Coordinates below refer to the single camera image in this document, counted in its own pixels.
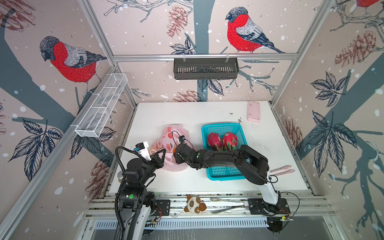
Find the pink plastic bag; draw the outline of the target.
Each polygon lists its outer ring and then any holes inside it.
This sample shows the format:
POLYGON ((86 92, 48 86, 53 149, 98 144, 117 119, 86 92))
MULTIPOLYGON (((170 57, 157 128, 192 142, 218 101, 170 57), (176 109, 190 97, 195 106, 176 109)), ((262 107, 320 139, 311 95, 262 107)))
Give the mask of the pink plastic bag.
POLYGON ((174 157, 176 145, 180 143, 179 136, 184 136, 187 140, 190 140, 189 132, 182 125, 170 125, 162 131, 161 137, 150 147, 150 155, 162 149, 166 150, 162 170, 181 172, 189 167, 186 163, 177 164, 174 157))

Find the red dragon fruit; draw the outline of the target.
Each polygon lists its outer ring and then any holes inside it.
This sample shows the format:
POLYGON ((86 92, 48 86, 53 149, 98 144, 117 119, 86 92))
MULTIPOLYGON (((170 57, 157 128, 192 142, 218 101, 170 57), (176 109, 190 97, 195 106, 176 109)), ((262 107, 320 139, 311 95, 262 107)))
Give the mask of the red dragon fruit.
POLYGON ((214 151, 222 151, 223 144, 222 140, 217 133, 210 133, 208 135, 208 145, 214 150, 214 151))

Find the teal plastic basket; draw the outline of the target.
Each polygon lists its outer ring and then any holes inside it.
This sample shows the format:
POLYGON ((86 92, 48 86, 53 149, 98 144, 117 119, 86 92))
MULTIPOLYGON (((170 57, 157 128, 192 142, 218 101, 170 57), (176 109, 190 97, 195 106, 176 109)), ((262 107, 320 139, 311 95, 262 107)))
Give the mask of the teal plastic basket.
MULTIPOLYGON (((242 126, 237 123, 221 123, 210 124, 202 127, 202 138, 204 149, 213 151, 214 149, 208 143, 208 136, 210 133, 216 133, 220 138, 224 137, 226 133, 231 132, 237 138, 237 148, 241 145, 247 145, 247 140, 242 129, 242 126)), ((245 180, 246 178, 241 174, 237 168, 231 167, 212 167, 207 169, 207 177, 211 181, 234 181, 245 180)))

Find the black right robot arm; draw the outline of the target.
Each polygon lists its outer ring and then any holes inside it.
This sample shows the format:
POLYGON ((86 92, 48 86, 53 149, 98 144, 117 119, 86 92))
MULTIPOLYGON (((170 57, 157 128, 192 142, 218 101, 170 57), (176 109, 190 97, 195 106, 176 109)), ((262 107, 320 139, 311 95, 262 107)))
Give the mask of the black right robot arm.
POLYGON ((187 144, 179 144, 174 152, 177 164, 186 163, 196 170, 212 167, 237 168, 252 184, 258 185, 266 214, 281 209, 281 194, 269 179, 268 159, 247 145, 226 152, 195 151, 187 144))

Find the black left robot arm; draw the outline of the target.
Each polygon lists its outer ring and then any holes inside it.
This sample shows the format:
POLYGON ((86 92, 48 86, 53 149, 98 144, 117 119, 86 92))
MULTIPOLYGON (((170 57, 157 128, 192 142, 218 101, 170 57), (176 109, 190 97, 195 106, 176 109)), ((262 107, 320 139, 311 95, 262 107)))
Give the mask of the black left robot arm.
POLYGON ((154 192, 149 192, 148 180, 153 181, 155 171, 164 166, 166 149, 155 152, 146 160, 139 152, 118 146, 115 155, 122 169, 122 181, 116 193, 114 210, 118 221, 115 240, 140 240, 143 237, 147 219, 156 209, 154 192), (135 155, 124 167, 119 151, 135 155))

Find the small glass jar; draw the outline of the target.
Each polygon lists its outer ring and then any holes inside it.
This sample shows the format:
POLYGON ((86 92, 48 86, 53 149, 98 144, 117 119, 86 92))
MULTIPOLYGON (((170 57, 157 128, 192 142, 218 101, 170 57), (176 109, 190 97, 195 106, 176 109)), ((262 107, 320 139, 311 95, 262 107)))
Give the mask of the small glass jar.
POLYGON ((119 171, 117 174, 117 177, 118 177, 119 183, 121 183, 123 181, 123 178, 124 178, 124 173, 122 171, 119 171))

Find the brown white plush toy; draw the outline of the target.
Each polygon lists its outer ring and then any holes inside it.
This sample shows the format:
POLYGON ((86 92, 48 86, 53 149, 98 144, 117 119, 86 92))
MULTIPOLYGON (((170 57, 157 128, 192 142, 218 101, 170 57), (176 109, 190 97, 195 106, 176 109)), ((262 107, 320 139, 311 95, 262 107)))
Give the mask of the brown white plush toy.
POLYGON ((199 196, 188 195, 187 205, 184 207, 184 212, 191 214, 199 214, 207 209, 206 204, 199 196))

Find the metal tongs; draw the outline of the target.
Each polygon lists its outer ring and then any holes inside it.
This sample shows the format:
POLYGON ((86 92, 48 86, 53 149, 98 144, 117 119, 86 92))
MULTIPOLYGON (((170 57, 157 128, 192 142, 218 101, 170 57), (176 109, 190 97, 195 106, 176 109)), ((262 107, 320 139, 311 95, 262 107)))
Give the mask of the metal tongs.
POLYGON ((220 214, 220 213, 224 213, 224 212, 227 212, 230 210, 238 209, 238 208, 244 208, 246 205, 244 201, 240 201, 240 200, 226 200, 226 199, 221 199, 221 198, 210 198, 210 200, 211 200, 211 202, 225 202, 225 203, 237 204, 235 206, 229 206, 227 208, 221 208, 218 210, 211 211, 211 213, 215 214, 215 215, 220 214))

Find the pink white tweezers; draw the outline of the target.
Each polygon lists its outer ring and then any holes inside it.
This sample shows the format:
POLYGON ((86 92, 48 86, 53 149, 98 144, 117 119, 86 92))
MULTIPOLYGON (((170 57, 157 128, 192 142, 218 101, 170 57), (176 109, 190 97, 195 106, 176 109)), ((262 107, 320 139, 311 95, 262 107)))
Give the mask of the pink white tweezers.
POLYGON ((280 168, 270 170, 270 174, 274 176, 282 176, 282 175, 292 174, 294 172, 295 172, 295 169, 293 169, 291 165, 285 165, 280 168))

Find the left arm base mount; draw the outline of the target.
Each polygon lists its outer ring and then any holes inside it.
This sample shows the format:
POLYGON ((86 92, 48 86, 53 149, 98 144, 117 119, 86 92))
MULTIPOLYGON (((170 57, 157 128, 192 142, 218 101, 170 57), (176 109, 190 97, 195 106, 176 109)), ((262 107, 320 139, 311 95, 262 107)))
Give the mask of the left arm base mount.
POLYGON ((155 210, 150 214, 151 217, 169 216, 170 214, 170 200, 156 200, 155 210))

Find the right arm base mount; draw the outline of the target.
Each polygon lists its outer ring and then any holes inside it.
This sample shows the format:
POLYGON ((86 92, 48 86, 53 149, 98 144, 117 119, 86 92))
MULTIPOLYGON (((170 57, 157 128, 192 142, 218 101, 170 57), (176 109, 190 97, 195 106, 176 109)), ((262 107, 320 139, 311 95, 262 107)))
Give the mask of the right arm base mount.
POLYGON ((286 199, 279 199, 277 205, 265 203, 263 199, 248 199, 248 204, 251 215, 273 217, 291 214, 286 199))

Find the horizontal aluminium frame bar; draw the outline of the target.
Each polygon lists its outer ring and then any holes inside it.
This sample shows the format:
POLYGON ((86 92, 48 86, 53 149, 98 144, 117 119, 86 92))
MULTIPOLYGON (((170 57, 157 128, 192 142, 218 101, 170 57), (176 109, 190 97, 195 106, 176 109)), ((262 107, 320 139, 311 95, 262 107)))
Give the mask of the horizontal aluminium frame bar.
POLYGON ((196 54, 196 55, 115 55, 113 56, 113 60, 116 63, 123 62, 168 62, 173 61, 174 59, 208 59, 208 58, 237 58, 241 61, 248 60, 261 60, 261 61, 280 61, 280 60, 288 60, 293 61, 296 60, 298 54, 296 53, 261 53, 261 54, 196 54))

